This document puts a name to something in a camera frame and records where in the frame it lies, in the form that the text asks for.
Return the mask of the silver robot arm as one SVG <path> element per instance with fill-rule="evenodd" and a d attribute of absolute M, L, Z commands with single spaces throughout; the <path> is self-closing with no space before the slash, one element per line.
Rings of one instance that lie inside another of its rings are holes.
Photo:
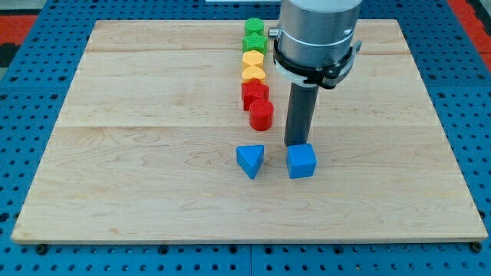
<path fill-rule="evenodd" d="M 354 65 L 361 0 L 282 0 L 269 29 L 277 71 L 300 87 L 332 89 Z"/>

